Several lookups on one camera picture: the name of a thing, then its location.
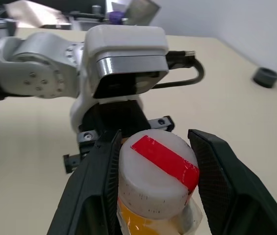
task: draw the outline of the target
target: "table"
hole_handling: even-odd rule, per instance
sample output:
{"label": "table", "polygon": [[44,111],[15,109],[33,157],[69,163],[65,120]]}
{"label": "table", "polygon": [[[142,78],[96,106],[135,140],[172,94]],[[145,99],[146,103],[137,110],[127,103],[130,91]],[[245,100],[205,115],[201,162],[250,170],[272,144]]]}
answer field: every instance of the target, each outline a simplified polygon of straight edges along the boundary
{"label": "table", "polygon": [[[85,32],[20,29],[26,38],[48,31],[73,41]],[[277,85],[253,83],[257,66],[214,38],[168,36],[171,50],[195,50],[206,69],[196,85],[151,90],[141,95],[148,119],[170,115],[173,131],[186,141],[188,129],[226,140],[277,201]],[[194,77],[171,71],[164,82]],[[68,175],[62,155],[78,153],[71,130],[72,98],[7,98],[0,101],[0,234],[46,234]],[[203,211],[198,192],[194,199]],[[197,234],[209,235],[207,218]]]}

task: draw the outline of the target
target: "screw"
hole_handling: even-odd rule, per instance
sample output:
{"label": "screw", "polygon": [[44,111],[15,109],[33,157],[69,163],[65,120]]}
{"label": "screw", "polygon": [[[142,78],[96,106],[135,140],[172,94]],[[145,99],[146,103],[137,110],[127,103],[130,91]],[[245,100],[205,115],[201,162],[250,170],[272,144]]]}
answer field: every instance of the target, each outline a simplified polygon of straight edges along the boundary
{"label": "screw", "polygon": [[164,124],[165,124],[165,121],[164,121],[163,119],[159,119],[159,120],[158,120],[158,123],[159,123],[160,125],[164,125]]}
{"label": "screw", "polygon": [[86,133],[86,134],[84,135],[84,139],[85,139],[86,141],[91,141],[92,138],[93,138],[93,136],[92,136],[91,134],[89,134],[89,133]]}

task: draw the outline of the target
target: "red tape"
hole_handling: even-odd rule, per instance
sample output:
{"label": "red tape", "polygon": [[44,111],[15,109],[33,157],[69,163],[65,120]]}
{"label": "red tape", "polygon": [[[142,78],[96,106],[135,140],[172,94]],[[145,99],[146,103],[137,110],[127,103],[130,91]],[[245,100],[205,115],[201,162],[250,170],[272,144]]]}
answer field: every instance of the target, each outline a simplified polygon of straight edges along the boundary
{"label": "red tape", "polygon": [[199,169],[158,141],[149,136],[143,136],[131,148],[178,179],[189,191],[196,188],[199,180]]}

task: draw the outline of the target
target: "black cap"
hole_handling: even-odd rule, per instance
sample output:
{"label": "black cap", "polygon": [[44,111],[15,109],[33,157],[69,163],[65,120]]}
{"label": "black cap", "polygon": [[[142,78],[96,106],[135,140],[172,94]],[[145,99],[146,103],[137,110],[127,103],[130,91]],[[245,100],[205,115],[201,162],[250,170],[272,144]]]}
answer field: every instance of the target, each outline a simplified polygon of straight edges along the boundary
{"label": "black cap", "polygon": [[259,68],[252,79],[262,87],[272,88],[277,81],[277,72],[267,68]]}

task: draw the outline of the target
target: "white plastic container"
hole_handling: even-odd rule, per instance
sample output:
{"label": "white plastic container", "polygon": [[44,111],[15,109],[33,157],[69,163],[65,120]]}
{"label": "white plastic container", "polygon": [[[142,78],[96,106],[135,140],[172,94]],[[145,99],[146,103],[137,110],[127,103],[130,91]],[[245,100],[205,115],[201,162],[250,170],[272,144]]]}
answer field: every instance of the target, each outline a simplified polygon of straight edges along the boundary
{"label": "white plastic container", "polygon": [[[140,145],[142,149],[139,150],[136,143],[143,138],[148,138],[150,142],[143,142]],[[143,156],[142,152],[148,155],[150,151],[158,151],[159,148],[154,149],[153,144],[160,146],[162,155],[152,152],[150,158]],[[190,168],[193,167],[194,176],[197,177],[195,180],[198,180],[194,151],[173,133],[145,130],[131,136],[122,146],[119,159],[118,217],[124,234],[193,234],[199,226],[202,213],[196,203],[190,200],[197,184],[188,188],[181,179],[161,168],[161,164],[155,164],[156,161],[165,163],[166,154],[172,152],[176,161],[167,162],[169,165],[166,164],[166,167],[179,173],[179,168],[176,167],[181,168],[181,165],[176,163],[185,162],[181,172],[192,170]],[[154,156],[158,158],[155,162],[152,160]]]}

